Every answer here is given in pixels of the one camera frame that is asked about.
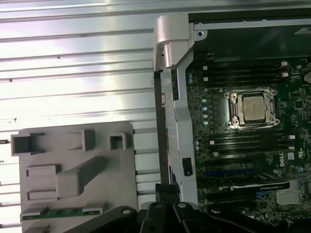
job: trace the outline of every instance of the cpu socket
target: cpu socket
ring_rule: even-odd
[[[224,94],[229,100],[230,129],[261,129],[278,125],[276,119],[274,96],[276,90],[260,87],[256,89],[233,90]]]

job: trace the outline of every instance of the screw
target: screw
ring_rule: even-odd
[[[125,214],[125,215],[129,214],[130,212],[131,212],[130,210],[122,210],[122,213]]]
[[[215,209],[212,209],[212,212],[214,214],[220,214],[222,211],[221,211],[221,209],[215,208]]]
[[[187,205],[186,205],[185,203],[179,203],[179,204],[178,204],[178,207],[179,207],[179,208],[185,208],[186,206],[187,206]]]

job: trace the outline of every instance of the silver metal bracket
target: silver metal bracket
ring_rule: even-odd
[[[193,23],[187,14],[159,16],[154,35],[154,71],[176,67],[194,45]]]

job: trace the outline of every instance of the capacitor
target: capacitor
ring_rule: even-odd
[[[303,167],[301,167],[301,166],[299,166],[299,167],[296,167],[296,170],[297,170],[297,172],[299,172],[299,173],[301,173],[301,172],[303,172]]]

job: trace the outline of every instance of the motherboard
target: motherboard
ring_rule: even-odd
[[[311,60],[211,60],[186,70],[201,210],[310,221]]]

